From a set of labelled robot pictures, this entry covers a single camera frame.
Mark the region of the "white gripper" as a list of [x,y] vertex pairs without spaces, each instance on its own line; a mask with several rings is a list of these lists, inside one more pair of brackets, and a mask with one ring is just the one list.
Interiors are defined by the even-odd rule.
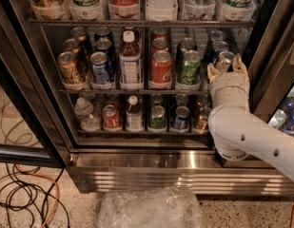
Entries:
[[212,64],[207,65],[207,77],[210,83],[212,105],[236,105],[248,108],[250,83],[247,69],[240,53],[236,54],[232,63],[233,72],[223,73]]

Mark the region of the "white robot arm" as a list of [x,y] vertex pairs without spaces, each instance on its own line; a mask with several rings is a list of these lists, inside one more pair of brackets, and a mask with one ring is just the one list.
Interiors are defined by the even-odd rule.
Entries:
[[218,153],[237,162],[254,156],[294,181],[294,137],[268,125],[249,110],[250,83],[242,57],[236,55],[233,70],[207,65],[212,110],[208,127]]

